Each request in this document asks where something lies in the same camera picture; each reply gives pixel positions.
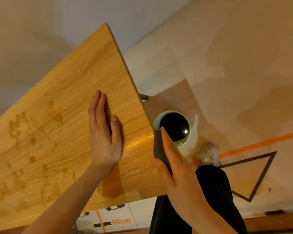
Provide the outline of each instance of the hand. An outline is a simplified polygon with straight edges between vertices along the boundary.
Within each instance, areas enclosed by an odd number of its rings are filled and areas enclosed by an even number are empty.
[[[92,98],[89,112],[89,139],[92,154],[92,164],[111,169],[121,158],[121,131],[117,116],[111,118],[110,134],[105,117],[106,95],[97,91]]]
[[[161,127],[160,130],[172,176],[164,162],[157,158],[153,158],[152,162],[160,173],[173,208],[193,228],[197,213],[202,210],[202,205],[208,207],[208,203],[191,164],[182,156],[165,129]]]

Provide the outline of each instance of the right hand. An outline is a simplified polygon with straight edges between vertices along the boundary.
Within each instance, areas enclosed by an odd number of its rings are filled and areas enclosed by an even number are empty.
[[[191,227],[195,225],[197,212],[208,205],[192,165],[182,156],[171,138],[161,127],[165,154],[172,168],[172,176],[164,162],[153,158],[163,180],[170,203],[180,217]]]

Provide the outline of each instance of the black pants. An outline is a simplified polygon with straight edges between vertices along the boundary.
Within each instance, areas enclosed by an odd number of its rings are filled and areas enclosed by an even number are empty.
[[[229,180],[225,172],[212,165],[196,170],[209,205],[238,233],[247,233],[244,221],[233,203]],[[150,233],[192,233],[192,228],[176,213],[167,195],[157,197]]]

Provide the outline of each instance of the left hand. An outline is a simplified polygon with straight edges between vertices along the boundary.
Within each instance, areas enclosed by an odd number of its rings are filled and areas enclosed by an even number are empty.
[[[112,134],[105,117],[106,95],[96,91],[92,98],[89,113],[89,139],[92,154],[92,164],[111,169],[113,164],[121,158],[121,132],[117,116],[112,116]]]

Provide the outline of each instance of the finger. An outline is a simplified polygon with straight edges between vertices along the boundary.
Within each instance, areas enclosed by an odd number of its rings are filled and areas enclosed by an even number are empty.
[[[154,164],[154,166],[157,168],[158,172],[160,173],[160,177],[163,180],[165,189],[168,193],[169,190],[172,190],[176,187],[175,181],[172,178],[172,175],[170,174],[166,164],[161,161],[158,158],[153,158],[152,163]]]
[[[94,94],[94,96],[92,97],[90,107],[88,108],[89,126],[91,128],[97,124],[96,108],[98,106],[100,97],[101,97],[101,92],[99,90],[97,90],[96,93]]]
[[[117,116],[111,118],[112,129],[112,146],[116,147],[121,145],[121,128]]]
[[[104,108],[105,108],[105,100],[106,100],[106,95],[105,94],[101,94],[97,109],[96,109],[96,119],[97,119],[97,125],[102,126],[105,130],[109,132],[108,126],[107,126],[107,122],[106,122],[106,117],[105,117],[105,112],[104,112]]]
[[[163,147],[164,147],[166,157],[168,158],[168,161],[173,169],[173,167],[182,164],[183,161],[181,157],[178,155],[178,152],[179,152],[177,151],[178,149],[172,142],[172,139],[169,137],[164,127],[161,127],[160,131],[162,135]]]

